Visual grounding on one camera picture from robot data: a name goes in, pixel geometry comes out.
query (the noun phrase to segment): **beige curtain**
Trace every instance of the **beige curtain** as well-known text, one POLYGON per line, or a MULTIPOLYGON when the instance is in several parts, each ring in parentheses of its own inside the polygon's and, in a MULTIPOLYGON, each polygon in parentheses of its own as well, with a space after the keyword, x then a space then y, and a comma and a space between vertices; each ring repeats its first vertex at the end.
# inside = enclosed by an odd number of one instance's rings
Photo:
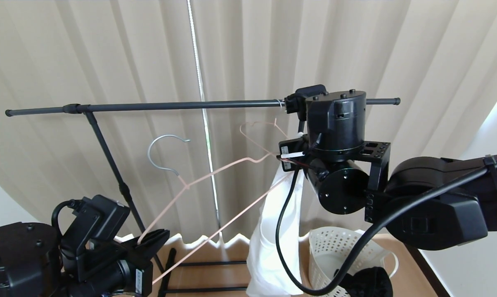
MULTIPOLYGON (((48 222, 65 199, 104 194, 122 199, 84 116, 7 118, 5 109, 68 103, 281 99, 323 83, 369 98, 401 97, 367 110, 366 137, 391 141, 390 166, 413 156, 456 158, 497 100, 497 0, 206 0, 190 2, 203 96, 185 1, 0 2, 0 185, 48 222)), ((206 111, 213 168, 264 152, 239 133, 244 122, 273 121, 277 108, 206 111)), ((209 172, 201 111, 97 113, 145 224, 181 185, 145 156, 161 134, 155 160, 191 181, 209 172)), ((296 115, 280 113, 289 137, 296 115)), ((247 127, 267 149, 284 139, 270 126, 247 127)), ((266 191, 272 157, 216 175, 220 223, 266 191)), ((324 211, 309 186, 304 233, 324 224, 366 228, 362 213, 324 211)), ((63 214, 64 226, 71 216, 63 214)), ((224 232, 250 236, 254 207, 224 232)), ((157 224, 185 241, 217 229, 214 191, 204 181, 157 224)), ((128 219, 123 233, 138 233, 128 219)))

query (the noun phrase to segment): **white cloth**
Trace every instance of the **white cloth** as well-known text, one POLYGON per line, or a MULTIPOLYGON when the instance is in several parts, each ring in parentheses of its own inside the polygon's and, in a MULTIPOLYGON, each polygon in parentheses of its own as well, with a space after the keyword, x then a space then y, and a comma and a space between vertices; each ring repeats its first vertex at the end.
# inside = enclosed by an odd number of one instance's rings
MULTIPOLYGON (((280 165, 272 184, 276 184, 287 174, 280 165)), ((283 258, 299 282, 301 278, 298 232, 303 179, 303 171, 300 171, 280 227, 280 247, 283 258)), ((250 238, 247 258, 247 266, 252 278, 246 293, 250 297, 285 297, 303 293, 287 276, 275 244, 278 216, 289 193, 291 182, 292 175, 267 194, 265 203, 260 209, 260 219, 250 238)))

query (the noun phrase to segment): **laundry basket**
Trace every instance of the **laundry basket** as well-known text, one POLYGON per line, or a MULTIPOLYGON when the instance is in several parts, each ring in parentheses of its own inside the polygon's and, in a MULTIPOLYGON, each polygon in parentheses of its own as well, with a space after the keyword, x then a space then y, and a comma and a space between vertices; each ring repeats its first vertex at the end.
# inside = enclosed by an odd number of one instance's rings
MULTIPOLYGON (((322 227, 309 232, 309 281, 313 289, 321 289, 331 282, 335 270, 342 266, 360 236, 360 233, 339 227, 322 227)), ((395 268, 390 273, 392 278, 399 267, 397 256, 373 241, 362 249, 348 273, 354 275, 362 269, 384 267, 384 257, 388 254, 395 258, 395 268)), ((324 296, 348 297, 349 294, 337 286, 324 296)))

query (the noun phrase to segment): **basket handle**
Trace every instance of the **basket handle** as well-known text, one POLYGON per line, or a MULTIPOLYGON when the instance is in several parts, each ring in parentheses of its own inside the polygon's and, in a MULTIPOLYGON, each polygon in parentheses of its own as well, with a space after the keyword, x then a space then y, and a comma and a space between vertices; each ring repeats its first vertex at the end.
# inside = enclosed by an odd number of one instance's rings
POLYGON ((390 273, 390 276, 389 276, 390 278, 392 278, 392 276, 397 272, 397 269, 399 269, 399 258, 397 258, 397 256, 395 255, 395 252, 390 252, 390 254, 393 255, 393 258, 395 260, 395 267, 393 268, 393 271, 392 271, 392 273, 390 273))

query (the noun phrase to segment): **white label sticker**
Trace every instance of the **white label sticker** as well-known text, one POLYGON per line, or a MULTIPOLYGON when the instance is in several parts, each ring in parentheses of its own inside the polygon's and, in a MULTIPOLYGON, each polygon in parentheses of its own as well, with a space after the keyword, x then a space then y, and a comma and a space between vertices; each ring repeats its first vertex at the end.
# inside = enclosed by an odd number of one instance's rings
MULTIPOLYGON (((282 154, 288 154, 289 153, 289 147, 288 146, 282 146, 280 150, 281 150, 282 154)), ((291 164, 289 162, 283 162, 283 168, 285 170, 289 170, 291 168, 291 164)))
POLYGON ((142 295, 142 271, 138 269, 135 274, 135 292, 142 295))

